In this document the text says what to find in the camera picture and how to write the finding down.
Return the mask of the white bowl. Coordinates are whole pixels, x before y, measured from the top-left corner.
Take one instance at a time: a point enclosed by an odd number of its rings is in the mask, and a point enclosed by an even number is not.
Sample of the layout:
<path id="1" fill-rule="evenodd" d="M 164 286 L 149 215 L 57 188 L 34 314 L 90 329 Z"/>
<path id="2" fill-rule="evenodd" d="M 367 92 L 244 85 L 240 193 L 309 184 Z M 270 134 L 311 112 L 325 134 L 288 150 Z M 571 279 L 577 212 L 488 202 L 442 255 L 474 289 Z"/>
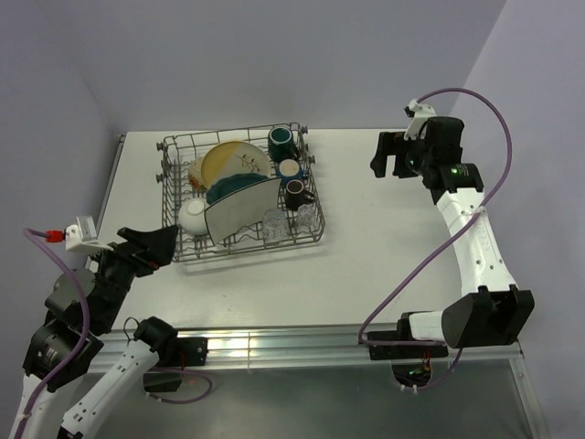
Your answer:
<path id="1" fill-rule="evenodd" d="M 207 235 L 206 208 L 207 202 L 202 198 L 191 198 L 182 204 L 178 221 L 186 233 L 193 236 Z"/>

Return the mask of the cream bowl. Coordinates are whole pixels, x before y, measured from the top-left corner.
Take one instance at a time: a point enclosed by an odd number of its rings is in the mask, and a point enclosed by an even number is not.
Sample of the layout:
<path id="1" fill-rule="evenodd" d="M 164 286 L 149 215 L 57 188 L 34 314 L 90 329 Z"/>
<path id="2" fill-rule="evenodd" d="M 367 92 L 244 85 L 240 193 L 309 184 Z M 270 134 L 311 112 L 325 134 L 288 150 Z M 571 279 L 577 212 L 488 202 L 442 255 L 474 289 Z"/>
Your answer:
<path id="1" fill-rule="evenodd" d="M 191 187 L 196 192 L 205 192 L 207 191 L 207 187 L 203 181 L 201 168 L 203 163 L 203 156 L 198 156 L 195 160 L 193 160 L 187 170 L 188 181 Z"/>

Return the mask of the teal scalloped plate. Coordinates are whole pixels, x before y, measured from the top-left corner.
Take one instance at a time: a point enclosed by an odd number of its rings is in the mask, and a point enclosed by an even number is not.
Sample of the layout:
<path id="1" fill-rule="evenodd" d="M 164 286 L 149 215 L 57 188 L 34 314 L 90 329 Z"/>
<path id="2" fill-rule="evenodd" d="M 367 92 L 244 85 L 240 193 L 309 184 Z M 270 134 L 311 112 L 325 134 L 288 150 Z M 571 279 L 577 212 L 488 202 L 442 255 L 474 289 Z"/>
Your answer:
<path id="1" fill-rule="evenodd" d="M 206 193 L 208 205 L 214 204 L 233 192 L 266 180 L 267 177 L 257 173 L 235 174 L 224 177 L 214 183 Z"/>

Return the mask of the white square plate black rim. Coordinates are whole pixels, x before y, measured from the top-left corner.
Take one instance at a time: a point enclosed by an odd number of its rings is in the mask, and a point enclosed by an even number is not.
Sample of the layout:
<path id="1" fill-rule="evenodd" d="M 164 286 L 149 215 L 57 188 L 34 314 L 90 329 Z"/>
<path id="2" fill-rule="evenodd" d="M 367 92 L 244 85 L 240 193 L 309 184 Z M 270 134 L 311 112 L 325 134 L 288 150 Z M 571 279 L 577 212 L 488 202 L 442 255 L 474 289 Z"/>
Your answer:
<path id="1" fill-rule="evenodd" d="M 270 178 L 235 191 L 205 210 L 211 241 L 219 244 L 243 227 L 261 222 L 267 210 L 278 204 L 280 178 Z"/>

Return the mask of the brown mug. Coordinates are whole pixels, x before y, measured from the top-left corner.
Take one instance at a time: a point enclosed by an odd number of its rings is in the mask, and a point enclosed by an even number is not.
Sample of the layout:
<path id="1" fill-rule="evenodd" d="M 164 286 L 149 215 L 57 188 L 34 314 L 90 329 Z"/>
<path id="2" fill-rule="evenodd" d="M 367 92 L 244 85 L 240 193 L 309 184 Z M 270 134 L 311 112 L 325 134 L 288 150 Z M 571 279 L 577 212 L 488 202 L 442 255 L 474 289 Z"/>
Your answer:
<path id="1" fill-rule="evenodd" d="M 286 184 L 284 201 L 287 209 L 297 211 L 303 205 L 315 203 L 315 196 L 302 180 L 292 179 Z"/>

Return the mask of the dark blue mug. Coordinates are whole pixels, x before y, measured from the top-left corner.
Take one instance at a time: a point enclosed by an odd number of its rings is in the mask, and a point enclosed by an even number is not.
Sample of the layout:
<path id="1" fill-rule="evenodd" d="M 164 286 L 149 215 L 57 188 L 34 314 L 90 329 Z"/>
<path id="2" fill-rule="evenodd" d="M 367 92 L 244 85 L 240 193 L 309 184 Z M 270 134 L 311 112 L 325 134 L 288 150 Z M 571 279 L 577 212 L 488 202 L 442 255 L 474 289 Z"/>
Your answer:
<path id="1" fill-rule="evenodd" d="M 295 159 L 284 159 L 275 168 L 277 177 L 282 180 L 303 179 L 304 172 L 301 164 Z"/>

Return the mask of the clear drinking glass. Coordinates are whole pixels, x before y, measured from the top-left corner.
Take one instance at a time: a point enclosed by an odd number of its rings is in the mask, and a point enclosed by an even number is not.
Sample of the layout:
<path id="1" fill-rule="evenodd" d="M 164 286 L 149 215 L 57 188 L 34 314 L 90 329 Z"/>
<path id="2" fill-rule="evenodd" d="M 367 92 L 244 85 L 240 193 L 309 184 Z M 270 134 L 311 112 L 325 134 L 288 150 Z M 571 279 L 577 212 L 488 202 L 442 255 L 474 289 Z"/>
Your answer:
<path id="1" fill-rule="evenodd" d="M 297 209 L 296 228 L 306 228 L 308 230 L 315 230 L 318 226 L 318 218 L 316 207 L 314 204 L 303 204 Z"/>

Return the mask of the cream yellow plate leaf motif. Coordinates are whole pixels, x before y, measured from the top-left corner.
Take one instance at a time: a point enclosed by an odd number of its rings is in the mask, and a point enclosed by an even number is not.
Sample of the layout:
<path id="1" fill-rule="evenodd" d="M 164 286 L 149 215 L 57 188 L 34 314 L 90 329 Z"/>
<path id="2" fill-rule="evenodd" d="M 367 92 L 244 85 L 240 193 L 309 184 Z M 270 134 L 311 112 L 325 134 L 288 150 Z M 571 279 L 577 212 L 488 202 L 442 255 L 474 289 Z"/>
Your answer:
<path id="1" fill-rule="evenodd" d="M 203 157 L 200 173 L 203 184 L 211 188 L 225 177 L 237 174 L 271 175 L 270 158 L 256 145 L 229 141 L 211 148 Z"/>

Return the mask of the teal green mug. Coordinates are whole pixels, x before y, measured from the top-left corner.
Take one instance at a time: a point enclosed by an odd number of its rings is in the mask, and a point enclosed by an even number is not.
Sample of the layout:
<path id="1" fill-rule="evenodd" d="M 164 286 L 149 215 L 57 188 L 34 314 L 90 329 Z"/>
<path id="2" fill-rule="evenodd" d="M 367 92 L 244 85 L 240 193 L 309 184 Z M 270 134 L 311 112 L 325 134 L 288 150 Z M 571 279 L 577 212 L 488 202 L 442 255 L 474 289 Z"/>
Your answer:
<path id="1" fill-rule="evenodd" d="M 298 160 L 300 153 L 293 139 L 293 132 L 284 126 L 274 127 L 268 134 L 268 152 L 275 163 L 285 159 Z"/>

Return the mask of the clear glass mug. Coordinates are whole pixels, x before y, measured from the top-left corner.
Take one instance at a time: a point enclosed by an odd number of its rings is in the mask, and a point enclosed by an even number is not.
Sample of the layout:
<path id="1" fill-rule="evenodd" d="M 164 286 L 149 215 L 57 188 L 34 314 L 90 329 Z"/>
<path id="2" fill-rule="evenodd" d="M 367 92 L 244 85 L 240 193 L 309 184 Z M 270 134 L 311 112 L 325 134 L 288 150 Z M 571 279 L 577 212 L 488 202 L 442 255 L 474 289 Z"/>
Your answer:
<path id="1" fill-rule="evenodd" d="M 280 209 L 267 210 L 262 218 L 262 233 L 266 242 L 283 241 L 289 236 L 287 215 Z"/>

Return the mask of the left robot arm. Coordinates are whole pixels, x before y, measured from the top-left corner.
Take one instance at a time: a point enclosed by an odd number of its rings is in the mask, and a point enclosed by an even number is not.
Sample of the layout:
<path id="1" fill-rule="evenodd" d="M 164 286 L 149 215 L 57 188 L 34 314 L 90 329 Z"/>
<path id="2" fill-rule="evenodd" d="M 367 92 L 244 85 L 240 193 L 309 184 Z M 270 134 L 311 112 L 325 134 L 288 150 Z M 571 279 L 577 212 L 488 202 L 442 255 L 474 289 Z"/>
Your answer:
<path id="1" fill-rule="evenodd" d="M 70 398 L 103 347 L 132 282 L 170 264 L 176 226 L 153 231 L 121 228 L 121 242 L 103 244 L 80 224 L 66 230 L 24 229 L 24 235 L 62 271 L 45 306 L 45 323 L 31 338 L 23 363 L 23 393 L 13 438 L 91 438 L 122 396 L 150 368 L 178 353 L 177 331 L 152 316 L 141 321 L 112 367 L 76 404 Z"/>

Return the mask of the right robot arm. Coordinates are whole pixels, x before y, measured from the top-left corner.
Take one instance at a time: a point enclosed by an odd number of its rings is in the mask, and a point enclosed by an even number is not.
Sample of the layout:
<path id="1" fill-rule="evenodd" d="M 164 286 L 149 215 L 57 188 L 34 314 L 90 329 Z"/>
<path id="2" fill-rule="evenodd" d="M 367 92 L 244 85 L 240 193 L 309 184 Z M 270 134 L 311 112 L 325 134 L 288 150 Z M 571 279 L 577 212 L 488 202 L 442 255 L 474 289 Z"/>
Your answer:
<path id="1" fill-rule="evenodd" d="M 461 276 L 460 299 L 441 311 L 401 316 L 388 339 L 369 333 L 369 344 L 397 346 L 413 357 L 425 347 L 482 348 L 515 343 L 534 310 L 531 291 L 508 271 L 485 209 L 487 195 L 479 169 L 462 161 L 463 121 L 432 116 L 414 136 L 382 132 L 370 163 L 376 177 L 421 177 L 450 233 Z"/>

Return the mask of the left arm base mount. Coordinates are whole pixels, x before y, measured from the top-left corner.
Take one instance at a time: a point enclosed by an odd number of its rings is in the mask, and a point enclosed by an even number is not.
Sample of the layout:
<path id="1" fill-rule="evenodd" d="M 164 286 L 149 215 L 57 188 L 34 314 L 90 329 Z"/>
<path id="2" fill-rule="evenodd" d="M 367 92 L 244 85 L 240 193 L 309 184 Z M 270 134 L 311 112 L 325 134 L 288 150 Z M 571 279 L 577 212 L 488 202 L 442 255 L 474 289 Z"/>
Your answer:
<path id="1" fill-rule="evenodd" d="M 178 391 L 185 379 L 176 370 L 204 366 L 208 353 L 207 344 L 205 337 L 180 337 L 173 353 L 154 366 L 156 369 L 173 371 L 147 372 L 143 377 L 144 390 L 155 394 Z"/>

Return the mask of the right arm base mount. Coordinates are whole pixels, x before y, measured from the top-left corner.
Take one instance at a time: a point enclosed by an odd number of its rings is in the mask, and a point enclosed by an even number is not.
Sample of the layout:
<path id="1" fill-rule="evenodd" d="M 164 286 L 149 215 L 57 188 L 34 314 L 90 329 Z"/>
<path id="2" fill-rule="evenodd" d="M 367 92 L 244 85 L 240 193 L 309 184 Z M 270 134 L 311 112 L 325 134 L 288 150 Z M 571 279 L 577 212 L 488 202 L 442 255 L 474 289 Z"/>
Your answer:
<path id="1" fill-rule="evenodd" d="M 410 360 L 392 367 L 396 381 L 406 387 L 421 387 L 431 380 L 431 361 L 446 358 L 449 350 L 445 346 L 380 346 L 368 347 L 369 357 L 373 361 Z"/>

